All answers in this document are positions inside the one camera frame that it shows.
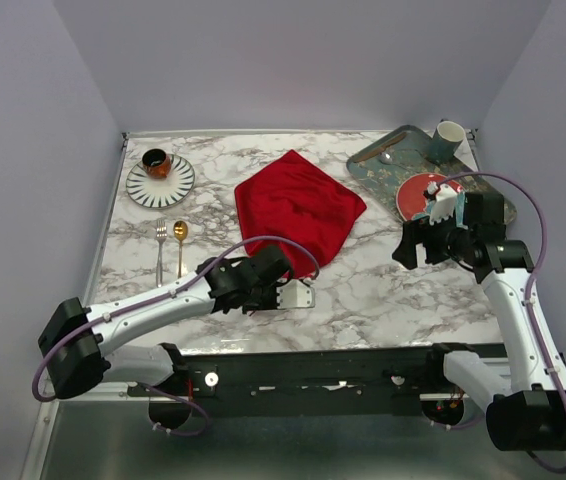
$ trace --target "white plate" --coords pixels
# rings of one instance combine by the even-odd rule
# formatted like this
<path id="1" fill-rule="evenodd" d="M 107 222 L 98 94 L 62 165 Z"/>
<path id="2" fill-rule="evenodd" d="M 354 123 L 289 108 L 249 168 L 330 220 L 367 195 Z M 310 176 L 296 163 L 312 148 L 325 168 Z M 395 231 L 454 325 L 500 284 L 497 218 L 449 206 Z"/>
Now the white plate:
<path id="1" fill-rule="evenodd" d="M 172 170 L 167 178 L 147 176 L 143 164 L 137 163 L 127 175 L 125 188 L 130 198 L 146 208 L 167 208 L 183 200 L 194 186 L 194 169 L 178 155 L 170 155 Z"/>

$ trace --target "metal floor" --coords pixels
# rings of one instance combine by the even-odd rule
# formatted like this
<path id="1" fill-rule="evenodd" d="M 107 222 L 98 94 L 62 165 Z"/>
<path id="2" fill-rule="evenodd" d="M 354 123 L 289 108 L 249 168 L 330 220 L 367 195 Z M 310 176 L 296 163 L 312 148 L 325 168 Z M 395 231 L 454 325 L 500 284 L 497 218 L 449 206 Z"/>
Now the metal floor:
<path id="1" fill-rule="evenodd" d="M 153 432 L 146 412 L 145 402 L 62 403 L 42 478 L 566 479 L 497 451 L 483 423 L 446 432 L 392 416 L 219 419 L 179 439 Z"/>

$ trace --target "marble surface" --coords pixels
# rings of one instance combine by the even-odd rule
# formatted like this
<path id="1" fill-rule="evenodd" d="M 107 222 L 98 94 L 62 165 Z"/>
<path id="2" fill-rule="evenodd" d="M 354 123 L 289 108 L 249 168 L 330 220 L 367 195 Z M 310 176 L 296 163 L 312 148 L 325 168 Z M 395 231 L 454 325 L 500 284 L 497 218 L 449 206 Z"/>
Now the marble surface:
<path id="1" fill-rule="evenodd" d="M 154 287 L 157 243 L 154 225 L 185 220 L 185 272 L 241 240 L 234 187 L 290 149 L 358 193 L 367 210 L 343 249 L 314 283 L 313 309 L 238 311 L 192 318 L 135 340 L 171 342 L 184 353 L 238 353 L 427 345 L 438 341 L 500 342 L 496 318 L 468 272 L 451 262 L 407 271 L 391 259 L 400 222 L 346 170 L 354 153 L 387 132 L 245 134 L 131 138 L 107 232 L 95 303 Z M 135 204 L 125 178 L 150 148 L 185 157 L 194 166 L 194 190 L 178 205 L 153 211 Z M 457 154 L 475 166 L 464 142 Z M 178 242 L 163 247 L 164 281 L 176 279 Z"/>

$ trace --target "fork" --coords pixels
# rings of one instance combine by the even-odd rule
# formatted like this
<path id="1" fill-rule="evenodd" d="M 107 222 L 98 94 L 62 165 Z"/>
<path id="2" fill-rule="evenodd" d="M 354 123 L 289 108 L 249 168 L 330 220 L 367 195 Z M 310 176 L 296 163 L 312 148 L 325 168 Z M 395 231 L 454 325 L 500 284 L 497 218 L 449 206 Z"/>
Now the fork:
<path id="1" fill-rule="evenodd" d="M 159 242 L 159 256 L 156 259 L 156 286 L 163 285 L 163 243 L 167 238 L 167 228 L 164 220 L 156 221 L 156 241 Z"/>

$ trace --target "green tray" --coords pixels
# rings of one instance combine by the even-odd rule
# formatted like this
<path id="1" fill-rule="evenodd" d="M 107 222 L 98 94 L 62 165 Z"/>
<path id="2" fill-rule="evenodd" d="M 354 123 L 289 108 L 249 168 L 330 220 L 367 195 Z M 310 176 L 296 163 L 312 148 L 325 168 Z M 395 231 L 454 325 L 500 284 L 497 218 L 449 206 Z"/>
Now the green tray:
<path id="1" fill-rule="evenodd" d="M 405 138 L 389 147 L 388 151 L 392 157 L 391 164 L 382 163 L 380 154 L 385 150 L 383 145 L 403 132 L 406 133 Z M 396 208 L 396 192 L 399 186 L 411 176 L 419 173 L 439 173 L 448 176 L 472 171 L 456 157 L 440 166 L 426 160 L 424 152 L 431 140 L 432 137 L 420 128 L 403 125 L 349 158 L 347 169 L 383 206 L 400 218 Z M 357 163 L 357 160 L 366 157 L 369 158 Z M 498 192 L 480 177 L 461 178 L 456 182 L 466 191 Z M 505 223 L 510 223 L 515 218 L 516 208 L 506 198 Z"/>

